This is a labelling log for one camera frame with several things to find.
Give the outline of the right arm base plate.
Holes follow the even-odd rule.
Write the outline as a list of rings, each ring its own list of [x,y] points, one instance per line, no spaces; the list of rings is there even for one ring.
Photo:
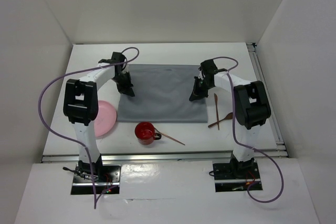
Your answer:
[[[250,191],[263,190],[256,162],[253,163],[252,167],[237,174],[234,174],[229,163],[214,163],[213,170],[208,174],[214,179],[217,193],[246,191],[250,185]]]

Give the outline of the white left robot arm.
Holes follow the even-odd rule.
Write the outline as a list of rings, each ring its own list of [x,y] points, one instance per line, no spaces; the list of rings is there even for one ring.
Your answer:
[[[123,51],[101,59],[96,68],[80,79],[69,79],[65,86],[63,113],[73,125],[76,140],[84,144],[79,148],[78,171],[93,182],[103,177],[104,170],[94,127],[99,112],[98,91],[109,80],[116,83],[120,94],[135,96]]]

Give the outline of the grey cloth placemat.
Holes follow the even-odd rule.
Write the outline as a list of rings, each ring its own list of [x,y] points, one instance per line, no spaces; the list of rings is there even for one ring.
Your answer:
[[[119,122],[206,123],[205,99],[191,102],[196,65],[129,65],[135,96],[122,94]]]

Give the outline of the red enamel mug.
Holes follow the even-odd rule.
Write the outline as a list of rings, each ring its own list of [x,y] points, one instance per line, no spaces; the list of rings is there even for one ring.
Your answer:
[[[138,142],[142,145],[150,145],[156,140],[162,138],[161,133],[158,133],[154,125],[150,122],[140,122],[136,125],[134,133]]]

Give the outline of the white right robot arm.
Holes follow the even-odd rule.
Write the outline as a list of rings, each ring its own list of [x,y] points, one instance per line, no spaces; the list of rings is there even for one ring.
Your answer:
[[[247,81],[232,75],[229,69],[218,69],[214,59],[203,61],[198,69],[189,101],[208,97],[208,91],[214,87],[231,93],[235,147],[226,172],[234,178],[245,178],[253,171],[254,147],[260,129],[271,116],[265,86],[261,81]]]

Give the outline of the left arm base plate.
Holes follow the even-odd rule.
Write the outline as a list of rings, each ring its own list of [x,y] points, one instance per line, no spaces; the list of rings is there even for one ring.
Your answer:
[[[82,173],[78,166],[72,170],[74,176],[71,185],[71,195],[93,195],[90,173]],[[101,175],[94,175],[97,195],[106,190],[105,194],[119,194],[120,192],[120,165],[107,165],[103,167]]]

